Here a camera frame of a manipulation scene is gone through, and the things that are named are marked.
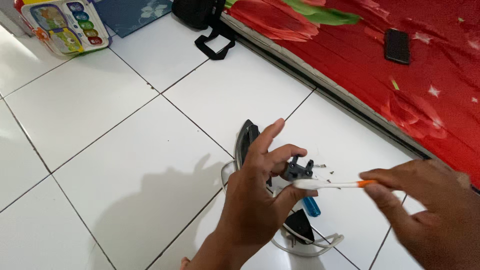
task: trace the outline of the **black bag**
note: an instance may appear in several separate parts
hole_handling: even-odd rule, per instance
[[[212,60],[224,59],[228,49],[235,46],[235,40],[237,39],[235,32],[220,21],[224,6],[225,0],[174,0],[172,4],[173,14],[186,25],[201,30],[211,26],[212,32],[210,35],[208,37],[201,35],[195,41],[195,45]],[[222,35],[230,42],[220,52],[215,53],[205,42],[216,38],[218,35]]]

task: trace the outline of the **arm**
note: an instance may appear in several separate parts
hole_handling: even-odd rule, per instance
[[[458,181],[461,175],[433,160],[414,160],[360,177],[379,181],[365,191],[425,269],[480,269],[480,196],[468,181]],[[405,191],[427,210],[408,215],[388,187]]]
[[[289,185],[273,198],[265,189],[268,177],[281,174],[288,159],[307,154],[307,150],[294,145],[284,145],[268,152],[284,125],[284,120],[278,119],[252,143],[242,169],[228,179],[217,228],[205,239],[191,262],[186,258],[182,260],[182,270],[240,269],[272,239],[300,199],[318,195],[316,190]]]

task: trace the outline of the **blue screwdriver handle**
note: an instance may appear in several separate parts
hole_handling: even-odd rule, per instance
[[[311,217],[318,217],[320,216],[321,212],[320,209],[318,208],[317,203],[312,197],[305,197],[303,198],[303,204],[305,208],[307,209],[307,213]]]

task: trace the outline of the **bed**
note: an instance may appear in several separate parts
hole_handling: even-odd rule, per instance
[[[480,187],[480,1],[227,0],[221,20]],[[384,58],[389,28],[410,65]]]

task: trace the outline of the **colorful buttons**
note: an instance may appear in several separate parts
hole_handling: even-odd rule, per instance
[[[83,11],[80,11],[80,12],[75,11],[75,12],[72,12],[72,14],[75,17],[75,20],[77,20],[77,21],[88,21],[88,19],[89,19],[88,14],[86,14]]]
[[[84,30],[84,34],[87,37],[97,37],[98,36],[98,32],[95,29]]]
[[[79,3],[79,2],[71,2],[71,3],[67,3],[67,7],[71,10],[71,11],[84,11],[84,6]]]
[[[88,41],[90,41],[90,44],[92,45],[100,45],[103,43],[102,39],[99,37],[89,37]]]
[[[93,23],[90,21],[78,22],[78,25],[80,25],[80,28],[83,30],[93,29]]]

